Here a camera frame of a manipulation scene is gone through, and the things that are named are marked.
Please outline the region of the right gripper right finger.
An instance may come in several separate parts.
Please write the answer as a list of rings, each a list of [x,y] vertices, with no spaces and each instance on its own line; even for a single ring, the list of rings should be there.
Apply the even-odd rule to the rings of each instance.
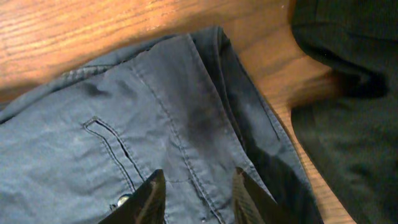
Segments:
[[[233,211],[237,224],[294,224],[297,218],[278,205],[245,171],[233,174]]]

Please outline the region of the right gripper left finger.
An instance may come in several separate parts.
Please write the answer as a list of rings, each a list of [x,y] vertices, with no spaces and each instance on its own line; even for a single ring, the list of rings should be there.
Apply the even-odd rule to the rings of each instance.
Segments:
[[[165,196],[164,172],[157,169],[99,224],[162,224],[165,222]]]

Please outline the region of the blue denim shorts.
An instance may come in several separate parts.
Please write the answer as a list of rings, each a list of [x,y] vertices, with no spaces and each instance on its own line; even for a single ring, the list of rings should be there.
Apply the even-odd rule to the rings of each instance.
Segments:
[[[292,223],[309,179],[220,27],[121,48],[1,110],[1,222],[98,223],[157,169],[162,223],[235,223],[242,168]]]

